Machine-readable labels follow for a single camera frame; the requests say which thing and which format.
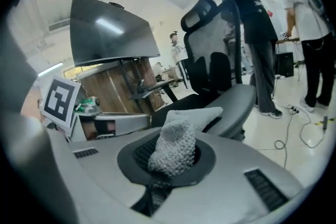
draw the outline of black t-shirt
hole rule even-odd
[[[239,9],[240,20],[244,24],[246,44],[261,44],[278,40],[273,24],[260,0],[234,1]],[[230,21],[230,16],[227,14],[222,13],[222,17]]]

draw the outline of chair headrest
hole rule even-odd
[[[204,24],[212,18],[212,14],[216,10],[217,5],[213,0],[198,0],[195,6],[181,19],[183,31],[189,32]]]

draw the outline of black monitor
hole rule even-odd
[[[70,40],[76,67],[160,56],[146,20],[98,0],[72,0]]]

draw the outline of ceiling light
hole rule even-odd
[[[50,71],[52,71],[52,70],[54,70],[54,69],[56,69],[56,68],[61,67],[62,65],[63,65],[63,63],[60,62],[60,63],[58,63],[57,65],[54,65],[54,66],[52,66],[52,67],[49,67],[48,69],[46,69],[46,70],[42,71],[41,73],[39,73],[38,76],[41,77],[41,76],[45,75],[46,73],[49,73]]]
[[[112,32],[116,33],[117,35],[122,35],[124,33],[123,30],[120,30],[118,27],[114,26],[113,24],[105,21],[104,19],[98,19],[96,21],[97,24],[111,30]]]

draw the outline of white sneaker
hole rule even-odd
[[[306,103],[306,101],[305,101],[305,98],[304,98],[304,97],[302,97],[302,98],[300,99],[300,105],[301,105],[302,107],[304,107],[308,112],[310,112],[310,113],[314,112],[314,109],[315,109],[315,108],[312,108],[311,106],[308,106],[307,103]]]
[[[321,103],[319,103],[319,101],[316,102],[316,107],[324,109],[324,110],[328,110],[329,109],[329,107],[327,105],[321,104]]]

